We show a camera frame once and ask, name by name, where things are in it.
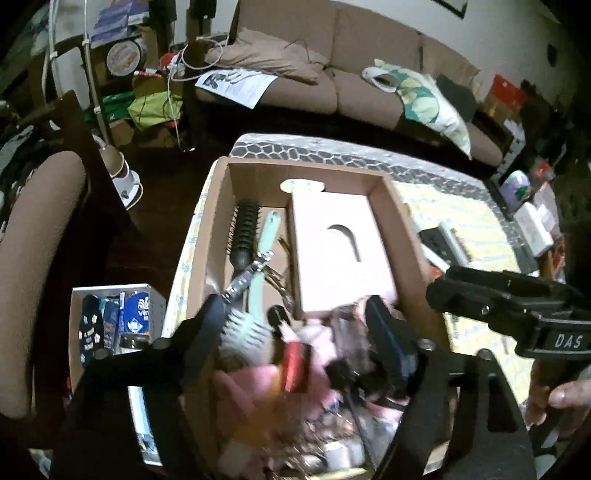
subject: white wall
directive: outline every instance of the white wall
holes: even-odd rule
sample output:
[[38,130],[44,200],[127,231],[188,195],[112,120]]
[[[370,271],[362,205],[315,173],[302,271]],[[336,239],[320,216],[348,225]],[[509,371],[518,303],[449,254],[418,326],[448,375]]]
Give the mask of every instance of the white wall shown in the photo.
[[[218,0],[212,31],[228,30],[236,2]],[[433,0],[344,2],[398,20],[464,55],[481,70],[481,97],[490,89],[495,73],[517,86],[528,79],[551,103],[557,95],[570,101],[576,91],[574,46],[561,25],[541,15],[539,0],[469,0],[464,19]],[[189,0],[177,0],[177,10],[186,10],[188,3]],[[175,38],[184,38],[179,27]],[[546,59],[548,43],[558,49],[556,67],[550,67]]]
[[[110,4],[111,0],[88,1],[88,26],[90,32],[92,32],[92,28],[99,18],[99,12]],[[60,0],[56,24],[56,42],[82,35],[84,29],[83,0]],[[56,62],[61,89],[64,92],[74,90],[80,106],[82,109],[86,109],[90,105],[90,95],[79,50],[72,50],[62,55]]]

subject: paper sheet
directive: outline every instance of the paper sheet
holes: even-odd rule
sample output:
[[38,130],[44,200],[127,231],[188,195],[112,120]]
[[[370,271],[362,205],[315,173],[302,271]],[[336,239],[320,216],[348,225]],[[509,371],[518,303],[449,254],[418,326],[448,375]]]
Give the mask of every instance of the paper sheet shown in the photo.
[[253,109],[277,76],[244,69],[212,70],[195,86]]

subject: blue label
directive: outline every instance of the blue label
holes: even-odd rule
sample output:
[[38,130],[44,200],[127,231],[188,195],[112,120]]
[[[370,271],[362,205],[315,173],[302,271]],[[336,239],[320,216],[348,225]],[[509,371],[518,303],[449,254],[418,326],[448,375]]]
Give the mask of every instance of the blue label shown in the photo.
[[125,333],[150,331],[150,299],[147,293],[138,293],[125,299],[121,323]]

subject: white cable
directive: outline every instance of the white cable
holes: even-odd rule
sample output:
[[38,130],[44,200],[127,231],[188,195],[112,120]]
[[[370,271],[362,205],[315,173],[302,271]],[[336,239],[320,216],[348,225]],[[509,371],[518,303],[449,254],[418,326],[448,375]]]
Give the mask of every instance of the white cable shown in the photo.
[[43,91],[43,103],[47,104],[47,73],[49,71],[49,44],[45,49],[43,60],[43,72],[41,73],[41,90]]
[[183,151],[183,147],[181,147],[181,137],[178,134],[178,120],[180,120],[180,117],[181,116],[180,115],[178,116],[178,120],[176,120],[176,119],[173,118],[173,113],[174,113],[173,112],[173,100],[171,98],[172,95],[171,95],[171,92],[170,92],[170,79],[173,77],[174,73],[178,69],[178,65],[175,65],[175,66],[176,66],[176,68],[172,72],[170,72],[168,74],[168,81],[167,81],[167,84],[166,84],[166,96],[167,96],[167,99],[168,99],[168,108],[170,110],[170,118],[174,121],[174,131],[177,134],[178,149],[180,151]]
[[50,0],[49,2],[49,19],[48,19],[48,32],[49,32],[49,61],[51,62],[51,74],[53,76],[53,85],[56,88],[56,94],[61,97],[64,92],[61,90],[59,73],[57,70],[57,52],[56,52],[56,19],[57,10],[60,6],[60,0]]
[[100,148],[105,148],[107,146],[106,142],[99,137],[98,135],[92,134],[92,138],[95,139],[95,143],[100,147]]
[[105,142],[109,143],[109,132],[107,130],[105,117],[103,116],[103,113],[100,110],[99,95],[96,91],[95,76],[92,72],[92,59],[90,58],[90,39],[88,36],[88,0],[84,0],[84,36],[82,45],[84,46],[84,56],[86,59],[86,78],[88,79],[90,97],[92,98],[92,103],[95,106],[94,112],[96,116],[96,121],[99,124],[100,134],[104,137]]
[[[183,65],[185,65],[185,67],[193,69],[193,70],[207,70],[211,67],[214,67],[215,65],[218,64],[218,62],[222,59],[222,53],[223,53],[223,48],[224,45],[222,44],[222,42],[219,42],[217,40],[213,39],[213,35],[209,34],[209,35],[201,35],[200,37],[197,37],[195,40],[207,40],[210,41],[211,43],[213,43],[217,48],[220,49],[220,54],[219,57],[216,59],[216,61],[214,61],[213,63],[209,63],[206,62],[207,65],[203,66],[203,67],[194,67],[192,65],[189,65],[185,59],[184,59],[184,53],[187,50],[187,47],[189,45],[185,45],[182,50],[180,52],[178,52],[177,55],[177,60],[175,62],[175,64],[172,66],[172,68],[170,69],[169,73],[168,73],[168,79],[166,82],[166,96],[167,96],[167,100],[168,100],[168,108],[170,111],[170,115],[169,117],[174,121],[174,130],[175,133],[177,134],[177,144],[178,144],[178,148],[181,151],[183,150],[183,147],[181,147],[181,138],[180,135],[178,133],[178,120],[180,120],[180,115],[178,116],[178,120],[173,118],[173,102],[172,102],[172,95],[171,95],[171,91],[170,91],[170,82],[191,82],[193,80],[197,80],[202,74],[197,75],[195,77],[190,77],[190,78],[182,78],[182,79],[175,79],[174,76],[177,74],[178,72],[178,64],[182,63]],[[230,34],[227,33],[226,34],[226,40],[223,42],[224,44],[228,44],[228,42],[230,41]]]

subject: human hand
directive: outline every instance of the human hand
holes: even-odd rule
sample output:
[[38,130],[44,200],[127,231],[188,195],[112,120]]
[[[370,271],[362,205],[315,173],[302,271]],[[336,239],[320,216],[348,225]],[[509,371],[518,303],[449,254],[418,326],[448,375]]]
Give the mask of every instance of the human hand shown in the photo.
[[591,380],[568,382],[550,390],[541,381],[542,363],[535,361],[531,369],[530,396],[525,411],[528,425],[541,425],[546,419],[546,408],[572,408],[560,423],[560,435],[570,436],[582,423],[591,407]]

